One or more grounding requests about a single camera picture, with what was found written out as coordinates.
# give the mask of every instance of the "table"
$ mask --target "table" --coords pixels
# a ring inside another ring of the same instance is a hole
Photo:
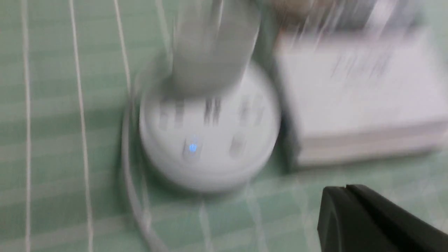
[[[425,1],[448,59],[446,1]],[[147,251],[122,195],[123,107],[169,46],[178,0],[0,2],[0,251]],[[218,198],[137,181],[172,251],[320,251],[324,186],[370,186],[448,232],[448,151],[289,173],[277,147],[246,188]]]

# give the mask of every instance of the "green tablecloth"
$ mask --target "green tablecloth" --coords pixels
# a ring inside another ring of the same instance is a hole
[[[425,2],[448,52],[448,4]],[[168,46],[176,8],[0,1],[0,251],[147,250],[120,194],[121,117],[136,71]],[[296,174],[283,159],[277,148],[250,186],[218,199],[138,183],[153,228],[173,251],[320,251],[323,187],[362,183],[448,232],[448,151]]]

